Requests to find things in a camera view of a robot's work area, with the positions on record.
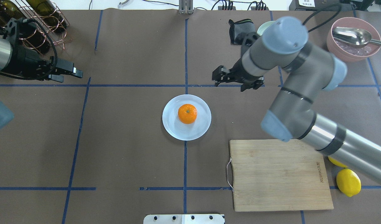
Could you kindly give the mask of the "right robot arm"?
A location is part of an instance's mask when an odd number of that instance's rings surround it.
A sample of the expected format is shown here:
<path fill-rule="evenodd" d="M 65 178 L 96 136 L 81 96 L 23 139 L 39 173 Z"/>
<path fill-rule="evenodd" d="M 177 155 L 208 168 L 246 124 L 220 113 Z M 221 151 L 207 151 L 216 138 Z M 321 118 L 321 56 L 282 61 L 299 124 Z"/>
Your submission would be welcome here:
<path fill-rule="evenodd" d="M 276 139 L 300 139 L 325 156 L 347 165 L 381 185 L 381 146 L 316 113 L 312 104 L 321 91 L 345 79 L 344 62 L 308 41 L 301 21 L 280 17 L 242 53 L 231 69 L 217 67 L 212 80 L 241 83 L 241 91 L 263 85 L 263 76 L 279 66 L 289 73 L 261 128 Z"/>

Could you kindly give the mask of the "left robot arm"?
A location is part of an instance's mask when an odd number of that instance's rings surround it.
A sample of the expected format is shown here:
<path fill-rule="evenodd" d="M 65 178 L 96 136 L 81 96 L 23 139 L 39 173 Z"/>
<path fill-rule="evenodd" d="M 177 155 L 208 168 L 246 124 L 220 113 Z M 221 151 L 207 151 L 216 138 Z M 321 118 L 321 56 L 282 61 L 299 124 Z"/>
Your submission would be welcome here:
<path fill-rule="evenodd" d="M 38 53 L 15 41 L 0 38 L 0 72 L 17 78 L 64 82 L 63 75 L 82 78 L 83 72 L 70 61 L 52 56 L 42 59 Z"/>

